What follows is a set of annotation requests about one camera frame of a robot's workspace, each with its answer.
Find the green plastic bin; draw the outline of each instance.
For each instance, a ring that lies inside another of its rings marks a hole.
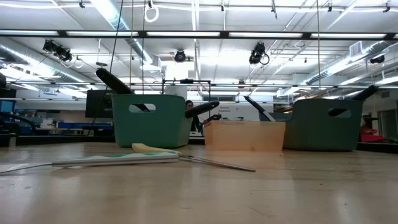
[[[352,151],[358,143],[361,101],[307,99],[293,105],[286,121],[284,149],[304,151]],[[329,116],[331,109],[347,109]]]
[[[155,110],[143,112],[133,104],[151,104]],[[112,108],[119,147],[131,147],[132,143],[163,148],[188,144],[192,118],[185,118],[185,99],[181,96],[113,95]]]

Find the person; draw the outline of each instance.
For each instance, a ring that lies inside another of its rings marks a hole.
[[[187,100],[185,102],[185,109],[186,110],[190,110],[192,108],[193,108],[193,102],[191,100]],[[199,122],[198,116],[194,116],[192,118],[191,131],[197,131],[197,129],[198,129],[199,132],[201,131],[201,124]]]

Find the orange translucent container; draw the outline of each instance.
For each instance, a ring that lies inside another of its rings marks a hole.
[[[264,121],[210,121],[205,144],[210,150],[281,151],[285,123]]]

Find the desk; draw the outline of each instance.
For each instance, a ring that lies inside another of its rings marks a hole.
[[[180,161],[0,176],[8,223],[397,223],[398,156],[376,152],[184,153],[257,172]],[[0,163],[129,153],[115,143],[0,148]]]
[[[48,131],[49,134],[62,134],[67,132],[68,134],[74,135],[87,135],[88,130],[81,128],[37,128],[37,131]]]

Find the black handle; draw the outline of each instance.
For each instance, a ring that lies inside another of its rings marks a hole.
[[[361,93],[358,93],[356,96],[354,96],[350,99],[347,99],[347,100],[365,101],[371,95],[375,94],[378,90],[379,90],[379,88],[377,86],[371,85],[367,89],[364,89]],[[346,110],[347,109],[338,109],[338,108],[333,109],[333,110],[329,111],[329,116],[338,116]]]
[[[202,114],[204,112],[207,112],[207,111],[210,111],[210,110],[216,108],[219,104],[220,104],[219,101],[211,101],[211,102],[196,106],[190,110],[187,110],[185,112],[185,117],[192,118],[194,116],[198,116],[199,114]]]
[[[6,117],[9,117],[9,118],[19,119],[19,120],[21,120],[21,121],[23,121],[23,122],[28,123],[28,124],[30,125],[30,127],[32,128],[32,130],[30,130],[30,134],[31,134],[31,135],[35,135],[35,133],[36,133],[35,124],[34,124],[33,122],[29,121],[28,119],[21,118],[20,116],[15,116],[15,115],[12,115],[12,114],[7,114],[7,113],[4,113],[4,112],[0,112],[0,115],[1,115],[1,116],[6,116]]]
[[[102,80],[107,86],[109,86],[117,94],[134,94],[134,92],[126,86],[120,79],[114,76],[112,73],[108,72],[105,68],[99,68],[95,72],[99,79]],[[143,104],[134,104],[142,111],[149,111],[147,106]]]
[[[253,105],[253,107],[255,107],[261,113],[263,113],[265,111],[265,109],[262,106],[260,106],[257,102],[252,100],[252,98],[250,98],[248,96],[243,96],[243,97],[245,100],[247,100],[251,105]]]
[[[222,115],[221,114],[214,114],[211,117],[207,118],[205,121],[209,122],[209,121],[218,121],[219,119],[221,119]]]

